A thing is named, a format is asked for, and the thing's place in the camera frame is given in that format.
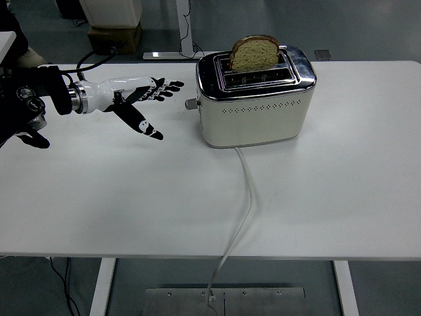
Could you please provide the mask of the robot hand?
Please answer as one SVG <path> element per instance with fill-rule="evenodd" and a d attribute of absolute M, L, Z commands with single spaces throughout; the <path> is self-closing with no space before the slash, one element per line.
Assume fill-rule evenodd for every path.
<path fill-rule="evenodd" d="M 130 128 L 156 140 L 164 136 L 135 107 L 141 101 L 164 101 L 181 90 L 184 83 L 177 80 L 152 77 L 125 77 L 106 80 L 100 84 L 83 81 L 87 104 L 83 113 L 94 110 L 113 112 Z"/>

